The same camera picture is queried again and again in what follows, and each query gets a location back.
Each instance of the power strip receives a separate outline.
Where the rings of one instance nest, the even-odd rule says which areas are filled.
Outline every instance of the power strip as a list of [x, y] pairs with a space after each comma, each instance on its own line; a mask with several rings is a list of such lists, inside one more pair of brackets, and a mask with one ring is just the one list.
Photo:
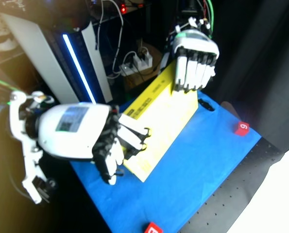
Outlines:
[[144, 59], [140, 59], [137, 55], [134, 55], [131, 68], [130, 65], [130, 63], [125, 63], [119, 66], [122, 76], [128, 76], [134, 73], [138, 73], [139, 71], [151, 68], [153, 66], [153, 58], [149, 54], [149, 52], [146, 52], [144, 54]]

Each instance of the blue mat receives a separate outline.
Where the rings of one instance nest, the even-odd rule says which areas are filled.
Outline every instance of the blue mat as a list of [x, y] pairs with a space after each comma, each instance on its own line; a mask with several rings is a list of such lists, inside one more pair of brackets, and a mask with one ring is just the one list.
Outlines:
[[176, 233], [213, 194], [261, 136], [237, 136], [238, 119], [199, 92], [216, 110], [199, 106], [145, 183], [125, 170], [106, 185], [93, 164], [72, 162], [91, 199], [114, 233], [142, 233], [152, 221]]

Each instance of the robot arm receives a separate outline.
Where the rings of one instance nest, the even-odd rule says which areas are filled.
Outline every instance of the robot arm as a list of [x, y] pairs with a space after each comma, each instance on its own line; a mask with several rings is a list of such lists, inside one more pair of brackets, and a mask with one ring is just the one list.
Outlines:
[[174, 89], [185, 92], [206, 87], [210, 78], [215, 76], [214, 68], [220, 54], [217, 44], [199, 30], [204, 20], [199, 20], [198, 24], [195, 18], [188, 21], [190, 29], [181, 31], [176, 27], [177, 35], [172, 46], [177, 58]]
[[[30, 105], [20, 111], [28, 102]], [[149, 129], [119, 114], [118, 107], [76, 103], [42, 111], [43, 102], [52, 103], [53, 99], [42, 92], [31, 96], [20, 91], [11, 94], [10, 127], [13, 136], [22, 142], [26, 169], [22, 184], [36, 204], [47, 195], [34, 185], [36, 178], [48, 182], [38, 165], [43, 151], [57, 158], [92, 161], [102, 179], [114, 185], [117, 167], [123, 160], [146, 149], [144, 141], [150, 136]]]

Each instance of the red block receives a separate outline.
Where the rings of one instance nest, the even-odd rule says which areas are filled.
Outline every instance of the red block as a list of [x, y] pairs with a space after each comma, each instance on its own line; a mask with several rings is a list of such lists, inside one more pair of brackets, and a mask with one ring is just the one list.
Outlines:
[[144, 233], [163, 233], [163, 230], [151, 222]]
[[248, 132], [249, 132], [249, 124], [246, 122], [240, 121], [238, 123], [235, 134], [240, 135], [240, 136], [245, 136]]

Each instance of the white shoe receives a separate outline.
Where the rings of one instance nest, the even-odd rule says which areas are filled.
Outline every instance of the white shoe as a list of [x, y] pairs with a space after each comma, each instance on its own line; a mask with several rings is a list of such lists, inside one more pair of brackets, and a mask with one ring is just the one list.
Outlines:
[[18, 46], [18, 42], [0, 17], [0, 52], [10, 51]]

